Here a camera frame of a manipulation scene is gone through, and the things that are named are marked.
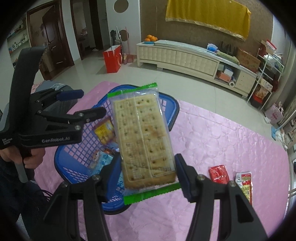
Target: pink quilted bedspread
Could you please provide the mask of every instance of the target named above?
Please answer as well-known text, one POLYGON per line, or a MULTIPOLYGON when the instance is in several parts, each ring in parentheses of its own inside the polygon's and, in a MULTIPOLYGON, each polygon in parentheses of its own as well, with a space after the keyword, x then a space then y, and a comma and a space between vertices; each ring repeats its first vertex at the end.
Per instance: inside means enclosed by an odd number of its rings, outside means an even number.
MULTIPOLYGON (((116 83, 102 82, 87 93, 69 113, 91 108, 116 83)), ((174 153, 181 153, 197 173, 209 177, 209 167, 224 164, 230 179, 251 171, 253 207, 270 235, 282 221, 289 189, 288 156, 283 147, 218 114, 179 101, 180 112, 170 132, 174 153)), ((54 192, 63 181, 54 168, 56 148, 47 148, 35 177, 42 189, 54 192)), ((118 215, 106 215, 112 240, 185 240, 194 205, 181 190, 132 204, 118 215)), ((217 239, 219 210, 215 203, 211 241, 217 239)), ((80 233, 86 238, 80 206, 80 233)))

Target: human hand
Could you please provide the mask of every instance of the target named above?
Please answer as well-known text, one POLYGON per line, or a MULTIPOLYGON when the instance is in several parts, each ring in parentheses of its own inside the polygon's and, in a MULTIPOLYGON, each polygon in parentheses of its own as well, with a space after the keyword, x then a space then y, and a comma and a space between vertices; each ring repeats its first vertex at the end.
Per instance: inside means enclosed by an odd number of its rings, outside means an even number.
MULTIPOLYGON (((43 156, 45 155, 44 148, 32 149, 32 156, 26 157, 24 159, 25 168, 36 169, 43 161, 43 156)), ((16 164, 22 164, 22 156, 20 151, 15 146, 10 146, 3 150, 0 150, 0 156, 4 161, 13 161, 16 164)))

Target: dark pants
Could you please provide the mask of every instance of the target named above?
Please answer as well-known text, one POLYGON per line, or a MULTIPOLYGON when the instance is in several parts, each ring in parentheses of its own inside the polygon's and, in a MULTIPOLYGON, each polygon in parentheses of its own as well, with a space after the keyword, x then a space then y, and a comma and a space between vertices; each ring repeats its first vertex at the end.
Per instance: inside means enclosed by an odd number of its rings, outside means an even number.
POLYGON ((5 162, 0 158, 0 205, 13 222, 22 215, 30 237, 38 216, 45 211, 46 203, 36 183, 21 183, 14 163, 5 162))

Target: red and white snack package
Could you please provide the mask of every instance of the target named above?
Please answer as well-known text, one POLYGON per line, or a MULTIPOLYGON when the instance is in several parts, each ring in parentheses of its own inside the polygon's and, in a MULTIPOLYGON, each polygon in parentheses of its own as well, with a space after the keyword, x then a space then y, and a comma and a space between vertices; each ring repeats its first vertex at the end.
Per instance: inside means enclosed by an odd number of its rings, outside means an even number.
POLYGON ((235 176, 235 182, 241 188, 242 192, 245 194, 246 198, 252 205, 252 173, 251 172, 239 172, 235 176))
POLYGON ((221 184, 227 184, 229 182, 229 176, 224 165, 211 167, 209 173, 213 182, 221 184))

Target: cracker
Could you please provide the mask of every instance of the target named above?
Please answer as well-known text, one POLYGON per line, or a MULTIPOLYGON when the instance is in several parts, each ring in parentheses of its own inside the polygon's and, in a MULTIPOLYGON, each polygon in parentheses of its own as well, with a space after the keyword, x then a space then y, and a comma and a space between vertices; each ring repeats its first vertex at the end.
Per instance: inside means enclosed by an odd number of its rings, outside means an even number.
POLYGON ((144 188, 172 183, 174 155, 157 97, 145 94, 113 102, 124 185, 144 188))

